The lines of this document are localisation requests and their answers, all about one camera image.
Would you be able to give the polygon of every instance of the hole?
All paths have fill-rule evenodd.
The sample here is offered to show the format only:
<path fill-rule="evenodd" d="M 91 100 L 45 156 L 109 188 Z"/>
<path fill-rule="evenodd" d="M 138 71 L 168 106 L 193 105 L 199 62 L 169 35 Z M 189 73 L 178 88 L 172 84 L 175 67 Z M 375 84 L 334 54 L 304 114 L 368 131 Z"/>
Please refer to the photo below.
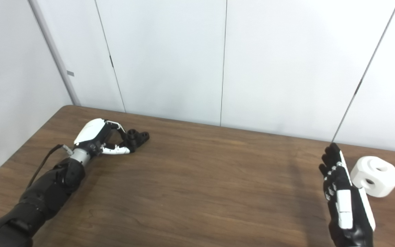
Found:
<path fill-rule="evenodd" d="M 376 167 L 376 169 L 381 172 L 386 172 L 388 170 L 388 167 Z"/>

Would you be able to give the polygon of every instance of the black forearm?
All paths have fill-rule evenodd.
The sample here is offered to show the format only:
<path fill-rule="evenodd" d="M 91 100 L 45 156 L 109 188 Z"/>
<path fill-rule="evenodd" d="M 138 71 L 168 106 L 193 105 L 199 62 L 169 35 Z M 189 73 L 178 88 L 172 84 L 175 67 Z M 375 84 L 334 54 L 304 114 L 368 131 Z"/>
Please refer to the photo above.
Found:
<path fill-rule="evenodd" d="M 84 177 L 80 161 L 66 158 L 38 178 L 0 218 L 0 246 L 31 246 L 31 237 L 59 212 Z"/>

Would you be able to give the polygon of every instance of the robotic arm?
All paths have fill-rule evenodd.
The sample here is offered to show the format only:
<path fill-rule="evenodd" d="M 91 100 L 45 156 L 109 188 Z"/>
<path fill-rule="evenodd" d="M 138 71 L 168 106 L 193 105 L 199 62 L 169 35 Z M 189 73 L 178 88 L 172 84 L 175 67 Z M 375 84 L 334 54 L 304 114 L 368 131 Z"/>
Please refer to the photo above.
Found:
<path fill-rule="evenodd" d="M 107 143 L 112 130 L 121 135 L 120 144 Z M 133 129 L 126 132 L 118 122 L 100 118 L 88 122 L 75 139 L 74 149 L 69 150 L 70 157 L 29 185 L 19 203 L 0 218 L 0 247 L 31 247 L 32 237 L 39 228 L 78 189 L 92 158 L 102 153 L 133 153 L 148 139 L 149 133 Z"/>
<path fill-rule="evenodd" d="M 329 231 L 336 247 L 373 247 L 376 228 L 364 188 L 356 188 L 350 179 L 344 155 L 332 143 L 320 164 L 324 176 L 324 195 L 331 221 Z"/>

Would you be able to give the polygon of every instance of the white wall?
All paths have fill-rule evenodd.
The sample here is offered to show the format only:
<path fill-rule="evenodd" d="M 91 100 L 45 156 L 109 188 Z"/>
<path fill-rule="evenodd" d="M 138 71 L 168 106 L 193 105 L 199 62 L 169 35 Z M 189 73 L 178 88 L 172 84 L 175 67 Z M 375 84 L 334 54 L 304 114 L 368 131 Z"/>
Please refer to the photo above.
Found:
<path fill-rule="evenodd" d="M 116 81 L 95 1 L 35 1 L 75 72 L 82 105 L 326 141 L 395 7 L 395 0 L 235 0 L 227 9 L 225 0 L 97 0 Z M 395 150 L 389 32 L 338 142 Z M 381 123 L 367 125 L 364 116 Z"/>
<path fill-rule="evenodd" d="M 219 125 L 226 0 L 97 0 L 127 112 Z"/>
<path fill-rule="evenodd" d="M 94 0 L 32 0 L 82 106 L 125 111 Z"/>
<path fill-rule="evenodd" d="M 394 6 L 229 1 L 222 126 L 331 141 Z"/>
<path fill-rule="evenodd" d="M 0 166 L 68 104 L 27 0 L 0 0 Z"/>
<path fill-rule="evenodd" d="M 395 150 L 395 15 L 336 141 Z"/>

